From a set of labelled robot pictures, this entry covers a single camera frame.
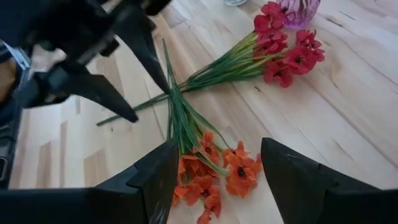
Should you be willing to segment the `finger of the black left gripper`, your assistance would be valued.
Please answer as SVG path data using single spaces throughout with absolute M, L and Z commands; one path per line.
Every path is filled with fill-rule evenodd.
M 152 31 L 156 25 L 150 19 L 170 3 L 170 0 L 121 0 L 111 15 L 115 19 L 114 33 L 133 51 L 155 84 L 166 94 L 169 84 L 155 49 Z
M 92 75 L 85 67 L 55 66 L 36 72 L 16 91 L 14 98 L 23 108 L 63 103 L 76 95 L 93 101 L 135 123 L 136 112 L 103 75 Z

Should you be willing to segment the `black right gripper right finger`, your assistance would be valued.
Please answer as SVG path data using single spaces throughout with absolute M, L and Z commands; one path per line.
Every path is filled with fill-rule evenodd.
M 397 190 L 381 190 L 272 139 L 263 138 L 265 176 L 284 223 L 397 224 Z

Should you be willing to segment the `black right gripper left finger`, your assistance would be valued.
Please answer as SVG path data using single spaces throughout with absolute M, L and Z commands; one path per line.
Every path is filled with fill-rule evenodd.
M 177 184 L 178 144 L 169 139 L 94 186 L 1 191 L 1 223 L 166 223 Z

